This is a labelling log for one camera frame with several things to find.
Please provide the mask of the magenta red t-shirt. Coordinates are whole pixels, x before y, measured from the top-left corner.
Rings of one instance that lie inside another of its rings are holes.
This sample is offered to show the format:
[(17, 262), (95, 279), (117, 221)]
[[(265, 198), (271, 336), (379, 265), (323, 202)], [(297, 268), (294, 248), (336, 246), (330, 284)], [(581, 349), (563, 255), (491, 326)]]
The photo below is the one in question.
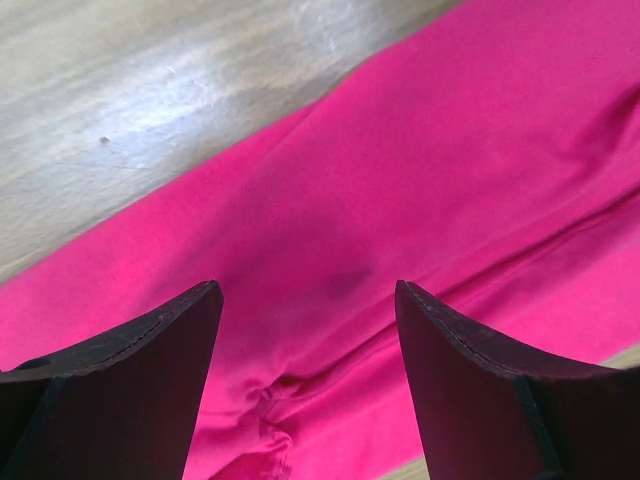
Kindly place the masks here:
[(371, 479), (421, 445), (412, 281), (600, 362), (639, 340), (639, 5), (467, 1), (1, 290), (1, 363), (214, 279), (188, 479)]

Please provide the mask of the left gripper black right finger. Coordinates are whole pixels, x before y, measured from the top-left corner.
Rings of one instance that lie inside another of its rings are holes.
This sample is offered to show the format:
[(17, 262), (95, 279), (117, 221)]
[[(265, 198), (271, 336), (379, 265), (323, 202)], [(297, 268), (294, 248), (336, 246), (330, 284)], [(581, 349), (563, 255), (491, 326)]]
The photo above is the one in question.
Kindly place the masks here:
[(534, 348), (405, 281), (395, 313), (432, 478), (638, 477), (637, 368)]

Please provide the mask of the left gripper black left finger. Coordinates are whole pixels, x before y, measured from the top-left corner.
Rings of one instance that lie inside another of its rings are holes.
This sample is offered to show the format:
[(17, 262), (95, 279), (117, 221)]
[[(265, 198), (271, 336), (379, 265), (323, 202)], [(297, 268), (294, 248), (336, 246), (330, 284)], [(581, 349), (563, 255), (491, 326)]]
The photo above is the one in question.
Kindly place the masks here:
[(202, 282), (2, 373), (2, 478), (181, 478), (222, 308)]

